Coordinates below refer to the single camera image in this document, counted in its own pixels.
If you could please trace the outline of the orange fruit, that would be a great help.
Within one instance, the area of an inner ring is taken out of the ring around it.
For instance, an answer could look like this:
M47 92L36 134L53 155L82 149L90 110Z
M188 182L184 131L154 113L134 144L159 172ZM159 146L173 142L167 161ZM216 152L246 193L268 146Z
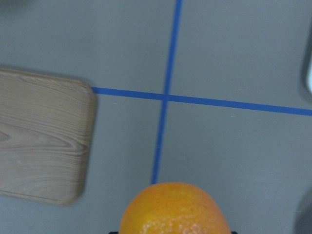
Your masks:
M128 205L120 234L229 234L231 229L214 199L181 182L151 185Z

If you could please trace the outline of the wooden brown tray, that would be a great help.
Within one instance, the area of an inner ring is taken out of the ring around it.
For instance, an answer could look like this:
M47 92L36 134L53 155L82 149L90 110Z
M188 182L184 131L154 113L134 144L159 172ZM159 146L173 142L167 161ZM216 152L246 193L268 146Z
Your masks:
M1 69L1 195L54 205L78 199L96 105L81 80Z

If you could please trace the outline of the cream bear tray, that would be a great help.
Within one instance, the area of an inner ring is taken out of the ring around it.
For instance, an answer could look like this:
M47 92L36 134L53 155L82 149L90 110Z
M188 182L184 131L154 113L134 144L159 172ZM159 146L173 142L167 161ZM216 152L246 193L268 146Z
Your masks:
M309 99L312 98L312 32L307 40L302 68L302 83Z

